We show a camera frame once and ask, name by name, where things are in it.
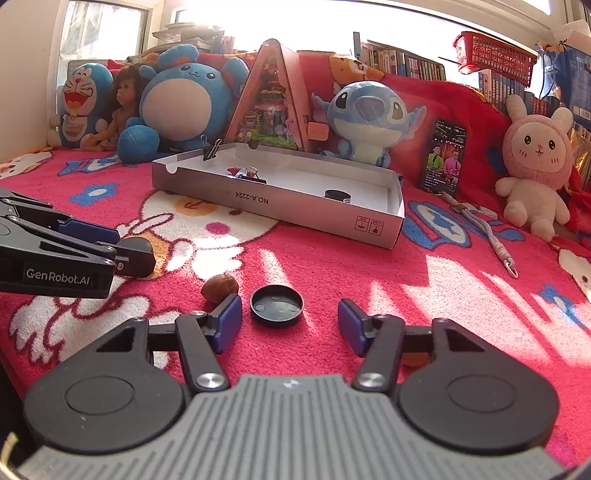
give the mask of plush toy eye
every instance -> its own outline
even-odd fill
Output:
[[[403,116],[402,107],[398,102],[394,102],[394,109],[392,110],[392,118],[400,120]]]
[[[336,99],[335,105],[337,108],[342,108],[343,110],[347,108],[347,97],[349,94],[347,92],[343,92],[339,95]]]

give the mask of blue plush toy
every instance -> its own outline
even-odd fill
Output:
[[[176,151],[212,145],[222,134],[248,77],[248,68],[232,57],[222,71],[197,63],[193,45],[178,45],[159,56],[156,72],[143,65],[150,82],[139,102],[140,118],[130,118],[118,144],[123,163],[144,163],[158,156],[161,140]],[[203,144],[202,136],[207,139]]]
[[[327,150],[322,154],[384,168],[390,165],[388,149],[414,137],[427,112],[423,105],[408,112],[401,98],[379,82],[351,83],[331,102],[312,93],[312,102],[342,137],[338,155]]]
[[[100,114],[112,83],[113,76],[104,65],[86,63],[78,67],[61,91],[59,113],[50,118],[47,144],[79,148],[82,137],[108,127]]]

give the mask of triangular dollhouse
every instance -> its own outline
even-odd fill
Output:
[[[253,141],[310,153],[309,119],[298,54],[274,38],[267,40],[246,80],[225,143]]]

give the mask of brown doll hair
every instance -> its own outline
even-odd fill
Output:
[[[141,64],[135,63],[133,65],[127,65],[123,67],[119,73],[115,76],[113,80],[113,84],[111,85],[111,89],[106,99],[105,108],[103,110],[103,118],[107,120],[109,123],[113,120],[113,113],[121,108],[121,104],[117,101],[117,91],[121,86],[121,83],[124,80],[132,79],[135,85],[135,94],[137,99],[137,104],[139,105],[139,99],[142,96],[146,85],[148,84],[149,80],[145,79],[139,74],[139,68]]]

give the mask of blue gripper pad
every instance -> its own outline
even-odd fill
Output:
[[[213,353],[220,355],[234,341],[234,337],[242,325],[242,299],[236,296],[218,318],[217,331],[209,345]]]
[[[339,302],[337,309],[337,318],[339,319],[340,332],[355,352],[355,355],[365,356],[373,339],[369,339],[363,334],[361,319],[342,300]]]
[[[82,220],[71,219],[61,223],[57,231],[91,244],[104,242],[116,245],[121,240],[117,230],[102,225],[95,225],[94,223],[83,222]]]

